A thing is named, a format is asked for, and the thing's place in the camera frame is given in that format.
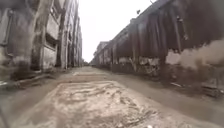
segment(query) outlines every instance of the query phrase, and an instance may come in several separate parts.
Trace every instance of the drainpipe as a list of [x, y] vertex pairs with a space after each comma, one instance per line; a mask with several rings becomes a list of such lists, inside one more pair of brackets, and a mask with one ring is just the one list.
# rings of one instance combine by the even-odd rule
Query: drainpipe
[[6, 36], [5, 36], [5, 40], [4, 42], [1, 44], [2, 47], [4, 47], [4, 52], [5, 52], [5, 55], [7, 57], [10, 57], [12, 58], [13, 55], [8, 53], [8, 42], [9, 42], [9, 36], [10, 36], [10, 31], [11, 31], [11, 26], [12, 26], [12, 19], [13, 19], [13, 14], [14, 14], [14, 11], [11, 10], [11, 9], [7, 9], [7, 15], [9, 17], [9, 21], [8, 21], [8, 25], [7, 25], [7, 30], [6, 30]]

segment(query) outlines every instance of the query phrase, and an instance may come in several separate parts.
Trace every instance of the weathered wall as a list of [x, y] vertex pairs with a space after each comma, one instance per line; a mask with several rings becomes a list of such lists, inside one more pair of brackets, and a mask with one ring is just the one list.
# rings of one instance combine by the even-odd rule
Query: weathered wall
[[[109, 57], [113, 64], [122, 58], [131, 59], [127, 65], [136, 72], [151, 66], [164, 76], [172, 75], [172, 71], [166, 72], [170, 65], [176, 71], [176, 65], [190, 68], [196, 75], [211, 65], [220, 66], [224, 60], [223, 5], [222, 0], [158, 0], [113, 39], [106, 48], [113, 49]], [[124, 43], [125, 30], [129, 37]], [[102, 61], [103, 54], [96, 54], [95, 64], [108, 63]]]
[[52, 15], [49, 15], [47, 23], [47, 32], [54, 38], [58, 39], [59, 34], [59, 24], [55, 21]]
[[35, 34], [32, 47], [32, 66], [33, 70], [43, 69], [43, 46], [46, 42], [46, 25], [53, 0], [40, 0], [37, 14], [35, 17]]
[[77, 57], [77, 66], [82, 66], [82, 31], [81, 31], [81, 26], [80, 22], [78, 22], [78, 41], [76, 42], [76, 47], [75, 49], [77, 50], [77, 54], [75, 56]]
[[44, 47], [44, 69], [50, 69], [55, 66], [56, 63], [56, 52], [52, 49]]
[[29, 2], [21, 0], [1, 1], [0, 62], [3, 70], [29, 70], [35, 19], [35, 7], [32, 6], [33, 2], [33, 0]]
[[81, 29], [78, 2], [66, 0], [60, 25], [60, 44], [57, 65], [62, 68], [79, 66], [81, 56]]

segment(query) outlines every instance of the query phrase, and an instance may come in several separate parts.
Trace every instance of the old building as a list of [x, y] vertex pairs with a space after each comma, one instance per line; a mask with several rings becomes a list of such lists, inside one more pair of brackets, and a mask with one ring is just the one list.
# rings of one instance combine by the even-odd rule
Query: old building
[[1, 0], [0, 75], [80, 65], [79, 22], [76, 0]]
[[98, 51], [92, 64], [183, 79], [223, 67], [223, 5], [221, 0], [157, 0]]
[[57, 66], [62, 68], [78, 66], [82, 54], [82, 37], [78, 1], [67, 0], [64, 4], [60, 25], [60, 46]]

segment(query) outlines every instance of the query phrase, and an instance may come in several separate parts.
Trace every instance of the ground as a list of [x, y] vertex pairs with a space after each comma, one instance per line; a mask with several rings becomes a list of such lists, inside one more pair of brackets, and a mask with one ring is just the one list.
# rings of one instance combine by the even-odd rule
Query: ground
[[2, 119], [10, 128], [224, 126], [222, 104], [160, 86], [137, 76], [83, 67], [34, 87], [1, 92]]

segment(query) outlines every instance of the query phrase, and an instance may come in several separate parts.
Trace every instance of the sky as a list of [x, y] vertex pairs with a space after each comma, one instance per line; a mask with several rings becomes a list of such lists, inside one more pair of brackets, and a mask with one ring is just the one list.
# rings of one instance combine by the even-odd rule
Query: sky
[[143, 12], [150, 0], [79, 0], [83, 38], [83, 59], [90, 62], [100, 41], [112, 40], [137, 10]]

